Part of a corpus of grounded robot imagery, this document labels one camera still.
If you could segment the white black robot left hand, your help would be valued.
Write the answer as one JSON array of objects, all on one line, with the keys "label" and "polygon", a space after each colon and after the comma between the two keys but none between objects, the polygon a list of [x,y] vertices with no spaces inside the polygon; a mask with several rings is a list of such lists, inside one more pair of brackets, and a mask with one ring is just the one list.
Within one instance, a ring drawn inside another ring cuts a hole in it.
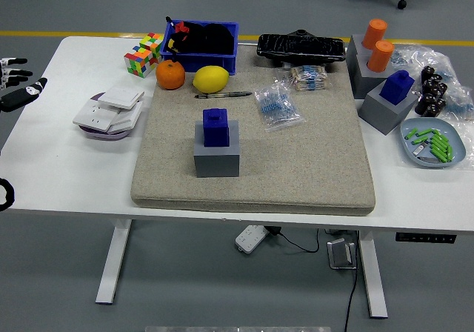
[{"label": "white black robot left hand", "polygon": [[[7,57],[1,58],[1,90],[19,86],[26,82],[33,73],[29,70],[12,68],[11,65],[26,64],[27,59]],[[44,90],[47,78],[41,77],[38,81],[1,96],[1,112],[9,113],[34,102]]]}]

